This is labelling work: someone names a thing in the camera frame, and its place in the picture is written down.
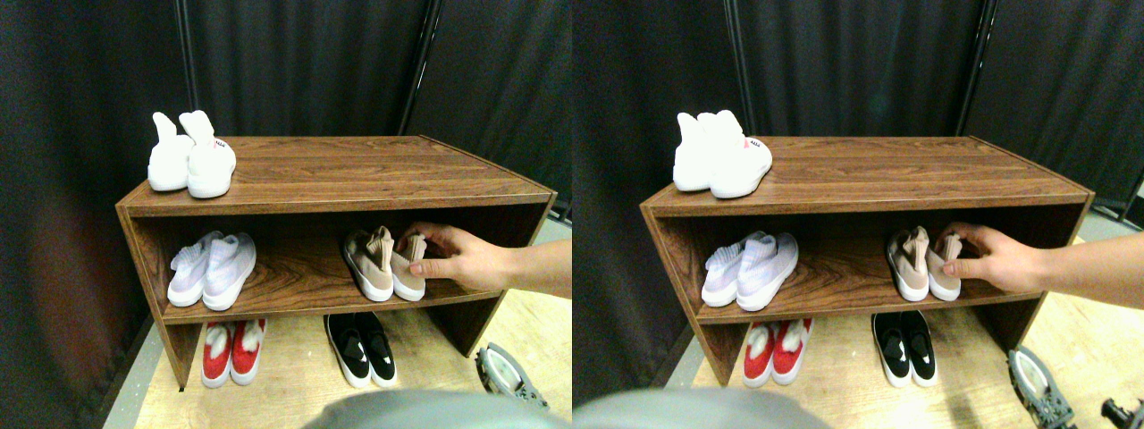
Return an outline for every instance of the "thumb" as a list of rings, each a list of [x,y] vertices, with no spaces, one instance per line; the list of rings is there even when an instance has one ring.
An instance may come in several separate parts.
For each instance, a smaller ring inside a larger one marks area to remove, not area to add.
[[[410,272],[421,278],[456,278],[460,269],[455,259],[421,260],[410,264]]]
[[[984,278],[985,261],[982,259],[953,260],[942,267],[946,276],[956,278]]]

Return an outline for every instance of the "floor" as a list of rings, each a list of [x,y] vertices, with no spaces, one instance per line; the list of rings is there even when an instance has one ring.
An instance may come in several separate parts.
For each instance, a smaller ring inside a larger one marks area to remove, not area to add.
[[[572,229],[546,221],[537,243],[572,238]],[[381,312],[398,365],[398,388],[483,392],[470,357],[461,356],[422,310]],[[199,383],[201,359],[191,368],[186,389],[178,386],[152,326],[104,428],[130,427],[299,427],[326,404],[376,390],[345,383],[326,340],[321,317],[270,320],[267,355],[255,382],[206,389]],[[495,342],[525,367],[551,412],[571,419],[572,301],[510,291],[479,341]],[[202,352],[199,339],[197,356]],[[269,398],[276,406],[268,407]],[[212,416],[228,416],[225,421]]]
[[[1083,240],[1136,232],[1090,214]],[[789,396],[835,427],[1028,427],[1032,420],[1009,382],[1006,355],[971,309],[925,312],[938,359],[938,386],[901,389],[889,386],[869,333],[869,317],[816,320],[803,368],[791,386],[762,389]],[[1144,396],[1144,311],[1050,294],[1024,344],[1044,362],[1073,406],[1079,427],[1107,427],[1101,404],[1113,398],[1135,408]],[[742,386],[742,352],[732,388]],[[699,344],[692,345],[668,388],[716,387]]]

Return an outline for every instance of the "wooden shoe rack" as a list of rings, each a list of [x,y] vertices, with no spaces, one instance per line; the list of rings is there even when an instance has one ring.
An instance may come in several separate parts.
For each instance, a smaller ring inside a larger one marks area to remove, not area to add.
[[[140,283],[180,387],[206,321],[424,308],[469,356],[503,297],[452,280],[429,280],[421,301],[362,295],[341,256],[355,229],[414,221],[447,223],[509,247],[532,243],[556,193],[537,182],[424,136],[222,137],[238,166],[230,191],[194,199],[146,182],[116,204]],[[235,305],[213,311],[167,302],[170,260],[220,230],[254,238],[257,262]]]
[[[966,280],[961,296],[907,302],[885,240],[951,221],[993,227],[1020,243],[1068,245],[1094,193],[976,137],[758,137],[774,157],[758,189],[718,200],[668,185],[639,205],[672,286],[718,381],[726,386],[752,321],[974,307],[1003,349],[1020,343],[1044,293]],[[704,263],[752,231],[791,232],[799,264],[761,311],[700,297]]]

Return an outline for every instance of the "hand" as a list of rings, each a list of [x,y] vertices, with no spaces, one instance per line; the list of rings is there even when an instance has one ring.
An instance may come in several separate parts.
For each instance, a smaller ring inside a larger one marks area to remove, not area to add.
[[[461,286],[495,291],[509,286],[516,267],[513,249],[494,246],[459,228],[429,222],[415,222],[397,241],[397,251],[406,246],[406,237],[426,236],[428,251],[445,259],[424,259],[410,265],[413,276],[450,278]]]
[[[956,232],[976,247],[980,259],[956,259],[942,268],[956,278],[979,278],[1006,292],[1040,291],[1047,251],[1025,246],[1001,231],[988,227],[954,222],[940,237]]]

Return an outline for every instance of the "shelf top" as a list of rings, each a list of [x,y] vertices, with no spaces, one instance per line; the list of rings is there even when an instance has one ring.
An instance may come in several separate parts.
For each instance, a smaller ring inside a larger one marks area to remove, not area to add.
[[[893,212],[1086,204],[1093,191],[976,137],[757,137],[773,156],[754,193],[721,200],[674,184],[652,216]]]
[[[117,206],[135,217],[196,216],[535,204],[554,194],[426,136],[220,138],[238,159],[222,197],[143,182]]]

